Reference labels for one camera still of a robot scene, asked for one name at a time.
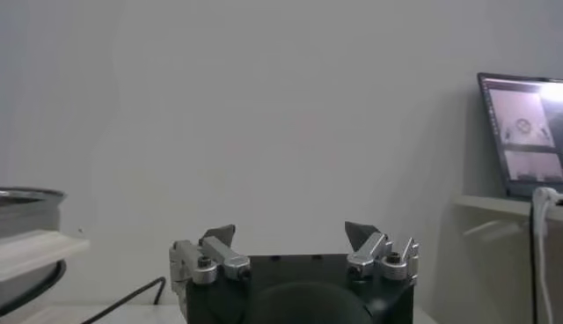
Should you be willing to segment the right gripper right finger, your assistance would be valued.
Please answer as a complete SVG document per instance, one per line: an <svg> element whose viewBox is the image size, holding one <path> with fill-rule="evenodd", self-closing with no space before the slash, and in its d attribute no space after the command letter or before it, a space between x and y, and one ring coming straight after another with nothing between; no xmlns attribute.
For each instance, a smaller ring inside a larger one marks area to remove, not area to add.
<svg viewBox="0 0 563 324"><path fill-rule="evenodd" d="M404 248L393 250L390 237L374 225L345 222L345 232L353 252L348 254L347 272L353 280L374 275L389 281L418 280L419 243L410 238Z"/></svg>

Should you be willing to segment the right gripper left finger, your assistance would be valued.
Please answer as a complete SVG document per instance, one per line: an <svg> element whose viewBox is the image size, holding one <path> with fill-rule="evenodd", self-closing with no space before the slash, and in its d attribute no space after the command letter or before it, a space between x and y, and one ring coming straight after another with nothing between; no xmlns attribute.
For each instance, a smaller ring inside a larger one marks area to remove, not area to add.
<svg viewBox="0 0 563 324"><path fill-rule="evenodd" d="M195 243L177 240L169 248L172 291L179 302L186 303L189 284L209 286L220 276L244 282L251 277L251 260L231 248L235 225L207 230Z"/></svg>

